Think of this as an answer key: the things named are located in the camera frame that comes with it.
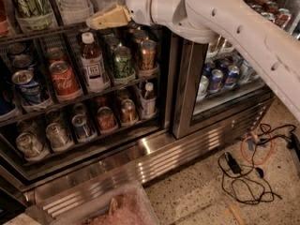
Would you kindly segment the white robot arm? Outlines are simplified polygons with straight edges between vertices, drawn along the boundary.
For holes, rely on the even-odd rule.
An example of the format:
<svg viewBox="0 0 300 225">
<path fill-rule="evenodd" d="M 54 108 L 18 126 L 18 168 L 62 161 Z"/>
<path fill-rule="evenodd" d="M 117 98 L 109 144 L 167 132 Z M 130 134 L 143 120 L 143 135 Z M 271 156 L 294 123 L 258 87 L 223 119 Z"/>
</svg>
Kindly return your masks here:
<svg viewBox="0 0 300 225">
<path fill-rule="evenodd" d="M 92 15 L 92 29 L 129 21 L 159 24 L 201 44 L 228 39 L 276 96 L 300 120 L 300 41 L 251 9 L 243 0 L 126 0 Z"/>
</svg>

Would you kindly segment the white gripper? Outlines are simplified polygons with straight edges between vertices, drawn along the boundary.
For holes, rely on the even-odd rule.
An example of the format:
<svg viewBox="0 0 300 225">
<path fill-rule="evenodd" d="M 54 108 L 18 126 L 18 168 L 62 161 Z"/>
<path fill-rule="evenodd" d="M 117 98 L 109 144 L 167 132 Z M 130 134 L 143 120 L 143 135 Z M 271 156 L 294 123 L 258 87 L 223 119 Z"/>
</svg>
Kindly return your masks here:
<svg viewBox="0 0 300 225">
<path fill-rule="evenodd" d="M 101 30 L 125 26 L 131 19 L 135 23 L 147 26 L 154 23 L 151 13 L 152 0 L 126 0 L 126 6 L 112 3 L 87 18 L 86 24 L 89 28 Z"/>
</svg>

